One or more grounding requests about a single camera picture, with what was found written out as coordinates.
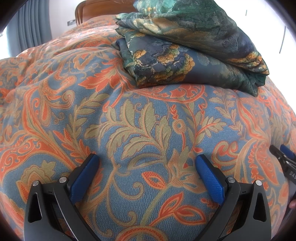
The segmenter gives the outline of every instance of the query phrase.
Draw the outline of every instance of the wrinkled fabric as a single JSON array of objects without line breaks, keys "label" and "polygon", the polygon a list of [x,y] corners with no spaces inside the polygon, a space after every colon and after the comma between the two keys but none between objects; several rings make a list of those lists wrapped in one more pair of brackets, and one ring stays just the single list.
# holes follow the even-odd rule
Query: wrinkled fabric
[{"label": "wrinkled fabric", "polygon": [[269,78],[257,98],[197,84],[139,89],[111,46],[116,28],[100,16],[0,61],[0,210],[12,229],[23,238],[34,180],[57,181],[96,153],[78,210],[102,241],[192,241],[218,207],[195,170],[203,153],[226,176],[262,181],[274,235],[288,183],[268,148],[296,152],[279,90]]},{"label": "wrinkled fabric", "polygon": [[[139,12],[117,15],[116,24],[122,27],[118,32],[126,38],[133,57],[131,61],[127,53],[122,54],[124,62],[134,65],[128,65],[126,70],[135,77],[139,87],[198,83],[238,89],[257,96],[257,87],[265,84],[269,71],[262,56],[214,0],[138,0],[134,6]],[[117,46],[124,48],[122,53],[126,47],[119,42],[122,40],[117,42]],[[181,53],[178,50],[172,53],[172,47],[180,49]],[[134,56],[135,52],[141,52],[141,59],[137,58],[138,54]],[[161,61],[159,54],[168,58]],[[190,58],[180,61],[184,56]],[[213,57],[210,59],[219,66],[205,64],[204,56]]]},{"label": "wrinkled fabric", "polygon": [[129,28],[119,27],[116,31],[125,38],[116,40],[113,46],[120,50],[123,67],[135,78],[138,87],[198,83],[257,96],[257,85],[265,83],[257,78],[265,79],[265,75],[245,72],[194,49]]}]

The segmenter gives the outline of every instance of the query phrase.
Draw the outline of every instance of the green floral fabric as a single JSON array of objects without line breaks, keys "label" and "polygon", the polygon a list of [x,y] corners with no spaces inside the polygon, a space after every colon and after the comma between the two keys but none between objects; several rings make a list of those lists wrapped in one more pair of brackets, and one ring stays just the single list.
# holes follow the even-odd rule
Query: green floral fabric
[{"label": "green floral fabric", "polygon": [[125,38],[118,39],[113,47],[120,50],[123,67],[140,87],[182,81],[235,89],[257,96],[257,86],[265,83],[262,74],[246,72],[194,49],[129,28],[119,27],[116,31]]},{"label": "green floral fabric", "polygon": [[138,86],[184,81],[257,96],[265,84],[269,71],[261,54],[213,0],[141,0],[134,6],[139,12],[116,16],[126,43],[113,46]]}]

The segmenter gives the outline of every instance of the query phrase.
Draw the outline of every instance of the window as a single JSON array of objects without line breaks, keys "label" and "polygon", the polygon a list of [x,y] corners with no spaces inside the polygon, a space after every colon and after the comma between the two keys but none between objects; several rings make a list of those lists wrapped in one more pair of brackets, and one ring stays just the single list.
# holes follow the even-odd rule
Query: window
[{"label": "window", "polygon": [[9,57],[6,28],[0,35],[0,60]]}]

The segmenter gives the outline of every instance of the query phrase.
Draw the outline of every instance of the paisley bedspread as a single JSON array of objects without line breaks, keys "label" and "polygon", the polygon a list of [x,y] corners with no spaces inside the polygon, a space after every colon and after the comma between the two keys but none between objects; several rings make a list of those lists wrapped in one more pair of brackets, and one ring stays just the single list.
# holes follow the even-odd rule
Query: paisley bedspread
[{"label": "paisley bedspread", "polygon": [[101,240],[193,240],[217,209],[193,164],[203,153],[226,176],[263,182],[274,235],[288,183],[268,148],[296,151],[282,94],[268,78],[258,97],[210,85],[139,89],[111,46],[117,27],[114,16],[93,18],[0,61],[0,210],[11,227],[23,238],[34,180],[56,181],[96,153],[78,208]]}]

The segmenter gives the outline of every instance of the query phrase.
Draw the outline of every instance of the bolt head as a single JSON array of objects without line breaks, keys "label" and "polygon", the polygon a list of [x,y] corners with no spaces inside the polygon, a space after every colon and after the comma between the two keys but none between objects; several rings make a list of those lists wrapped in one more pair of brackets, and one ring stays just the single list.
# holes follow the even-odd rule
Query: bolt head
[{"label": "bolt head", "polygon": [[66,177],[61,177],[60,179],[59,179],[59,182],[60,183],[64,183],[64,182],[66,182],[67,181],[67,178]]},{"label": "bolt head", "polygon": [[32,183],[32,185],[35,187],[35,186],[37,186],[39,184],[39,181],[38,180],[35,180],[33,183]]},{"label": "bolt head", "polygon": [[262,185],[262,182],[261,182],[260,180],[256,180],[256,184],[257,184],[258,186],[261,186],[261,185]]},{"label": "bolt head", "polygon": [[229,177],[229,178],[227,178],[227,181],[230,182],[230,183],[234,183],[235,179],[233,177]]}]

